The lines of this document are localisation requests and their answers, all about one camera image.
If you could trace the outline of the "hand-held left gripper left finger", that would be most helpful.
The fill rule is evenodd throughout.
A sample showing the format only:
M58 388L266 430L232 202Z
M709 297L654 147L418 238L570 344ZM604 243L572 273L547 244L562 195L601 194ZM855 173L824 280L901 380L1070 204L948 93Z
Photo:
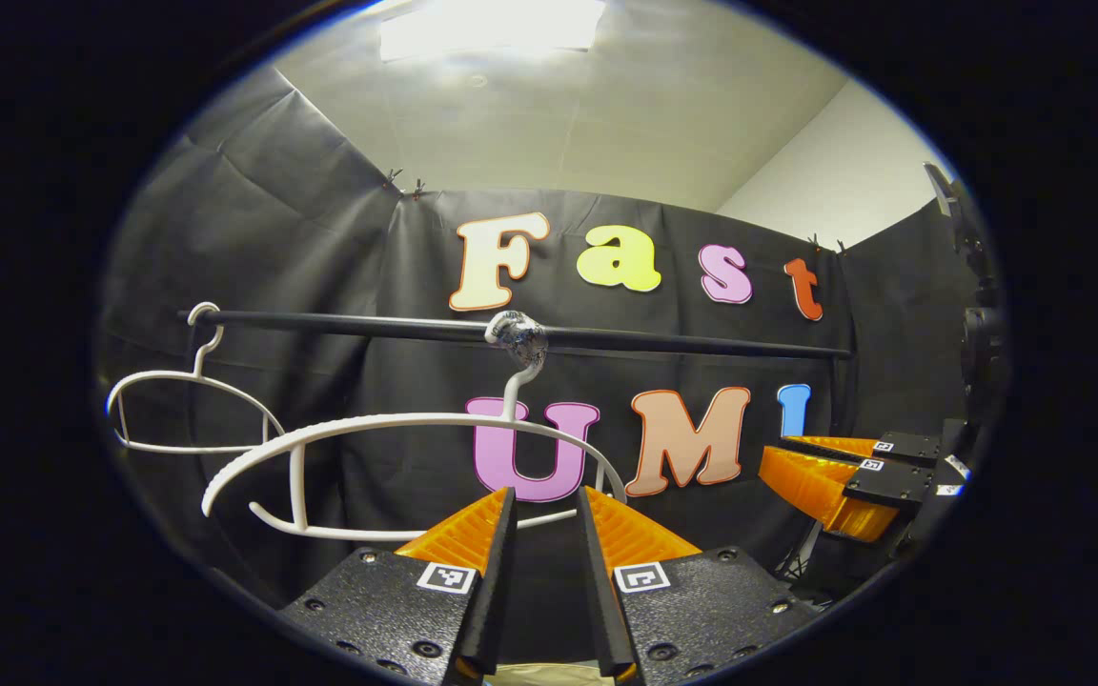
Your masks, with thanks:
M400 550L354 551L279 622L380 681L479 685L497 668L515 533L515 494L501 488Z

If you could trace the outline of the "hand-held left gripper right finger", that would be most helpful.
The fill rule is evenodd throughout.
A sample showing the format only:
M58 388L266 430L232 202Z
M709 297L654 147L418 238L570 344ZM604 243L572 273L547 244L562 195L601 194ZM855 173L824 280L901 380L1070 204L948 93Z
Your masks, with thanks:
M618 685L710 685L818 619L741 548L701 550L596 488L576 502L600 672Z

